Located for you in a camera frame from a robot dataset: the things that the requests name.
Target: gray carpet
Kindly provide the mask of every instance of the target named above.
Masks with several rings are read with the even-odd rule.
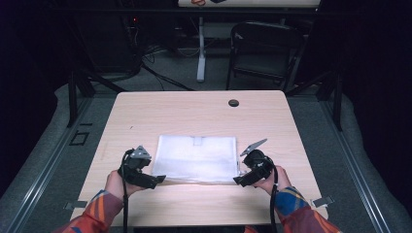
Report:
[[[212,50],[212,48],[208,50],[206,81],[204,83],[198,83],[195,80],[196,55],[187,57],[160,52],[148,57],[154,63],[149,61],[146,63],[159,74],[193,89],[222,90],[224,89],[227,69],[225,54],[226,50]],[[249,82],[243,78],[233,82],[236,82],[233,85],[235,89],[276,88],[271,82],[256,85],[257,82]],[[181,90],[169,83],[162,82],[161,85],[153,75],[145,70],[132,79],[116,82],[116,84],[134,91]],[[98,93],[93,99],[84,99],[87,108],[85,108],[75,129],[68,136],[69,140],[64,142],[64,147],[61,149],[61,160],[58,161],[56,170],[34,208],[27,213],[27,218],[22,219],[19,231],[49,232],[69,220],[71,212],[63,210],[63,206],[68,201],[76,200],[81,191],[88,166],[94,156],[116,97],[112,90],[99,83],[95,83],[94,87]],[[9,225],[15,222],[14,218],[25,194],[30,190],[30,185],[36,181],[48,163],[49,157],[54,153],[56,145],[67,132],[65,128],[68,122],[67,86],[58,90],[56,95],[59,97],[59,106],[50,127],[45,131],[36,149],[30,154],[15,181],[0,201],[0,232],[7,232]],[[327,105],[327,103],[317,102],[311,89],[303,96],[289,98],[289,103],[321,193],[323,196],[331,195],[336,201],[328,207],[329,219],[347,233],[375,232],[368,212],[345,165],[344,151],[334,134],[333,125],[327,121],[330,116],[323,109],[323,105]],[[412,228],[411,219],[387,190],[364,153],[352,105],[346,98],[344,98],[342,108],[342,126],[343,135],[350,144],[390,229],[392,232],[408,232]],[[76,130],[78,133],[88,133],[83,146],[70,146],[70,140],[73,139]],[[111,232],[120,232],[120,228],[114,227]]]

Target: white fabric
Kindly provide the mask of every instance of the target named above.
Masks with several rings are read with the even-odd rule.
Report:
[[[160,135],[152,175],[172,182],[234,183],[236,138]]]

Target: dark background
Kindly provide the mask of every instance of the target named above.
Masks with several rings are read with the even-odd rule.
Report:
[[[95,2],[117,6],[109,0]],[[154,2],[159,1],[133,4],[142,7]],[[150,7],[176,6],[176,1],[162,2]],[[52,3],[83,4],[75,0]],[[48,4],[40,0],[0,3],[1,195],[48,126],[57,104],[54,91],[67,83],[74,67],[129,73],[139,62],[139,48],[130,43],[130,33],[122,30],[129,21],[112,17],[62,20],[44,14],[42,8]],[[354,104],[364,149],[410,215],[411,10],[406,0],[322,1],[320,12],[359,12],[361,17],[317,18],[295,80],[305,83],[338,68],[344,94]],[[176,48],[174,26],[187,23],[177,17],[140,19],[142,28],[170,50]],[[88,35],[86,29],[91,26],[101,27],[101,34]]]

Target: patterned sleeve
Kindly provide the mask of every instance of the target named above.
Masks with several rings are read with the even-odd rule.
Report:
[[[53,233],[109,232],[113,219],[122,208],[122,201],[118,197],[106,190],[100,190],[81,216],[72,219]]]
[[[324,219],[294,187],[287,187],[276,194],[275,211],[284,226],[285,233],[292,232],[341,232]]]

